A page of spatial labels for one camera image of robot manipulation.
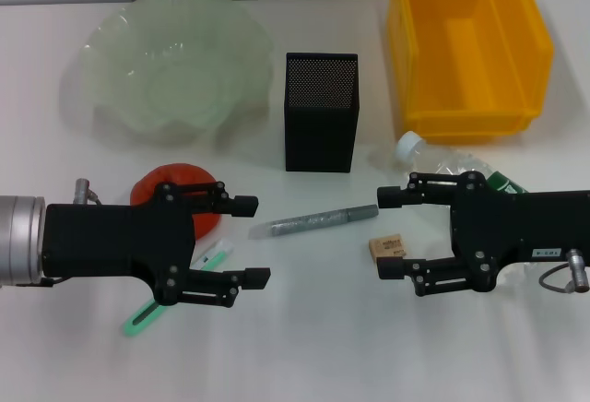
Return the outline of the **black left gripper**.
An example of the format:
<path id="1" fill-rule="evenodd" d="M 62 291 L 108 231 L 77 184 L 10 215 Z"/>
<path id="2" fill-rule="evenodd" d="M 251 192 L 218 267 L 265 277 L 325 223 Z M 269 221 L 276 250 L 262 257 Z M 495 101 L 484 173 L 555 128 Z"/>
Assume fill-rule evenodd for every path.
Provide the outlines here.
<path id="1" fill-rule="evenodd" d="M 138 206 L 51 204 L 42 272 L 48 278 L 138 278 L 160 304 L 231 308 L 240 290 L 263 290 L 270 269 L 188 273 L 195 248 L 192 214 L 253 217 L 257 209 L 256 196 L 230 197 L 221 181 L 159 187 Z"/>

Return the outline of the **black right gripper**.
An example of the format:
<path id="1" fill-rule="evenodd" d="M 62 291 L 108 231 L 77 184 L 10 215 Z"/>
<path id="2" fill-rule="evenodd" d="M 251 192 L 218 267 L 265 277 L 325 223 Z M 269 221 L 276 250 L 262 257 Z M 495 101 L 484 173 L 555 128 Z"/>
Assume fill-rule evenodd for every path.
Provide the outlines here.
<path id="1" fill-rule="evenodd" d="M 412 280 L 417 296 L 493 290 L 499 272 L 516 263 L 565 262 L 572 288 L 588 290 L 589 193 L 506 194 L 479 172 L 461 175 L 412 172 L 405 188 L 377 189 L 380 209 L 414 205 L 451 208 L 455 258 L 379 257 L 381 280 Z"/>

